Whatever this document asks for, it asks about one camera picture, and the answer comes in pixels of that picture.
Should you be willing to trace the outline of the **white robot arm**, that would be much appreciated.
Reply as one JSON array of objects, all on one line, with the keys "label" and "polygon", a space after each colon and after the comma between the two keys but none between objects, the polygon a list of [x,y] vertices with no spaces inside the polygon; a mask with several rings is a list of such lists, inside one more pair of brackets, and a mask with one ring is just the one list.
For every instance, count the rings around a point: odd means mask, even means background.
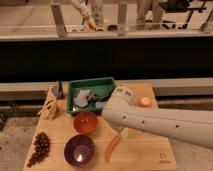
[{"label": "white robot arm", "polygon": [[114,89],[102,117],[116,131],[132,128],[213,149],[213,111],[143,108],[126,86]]}]

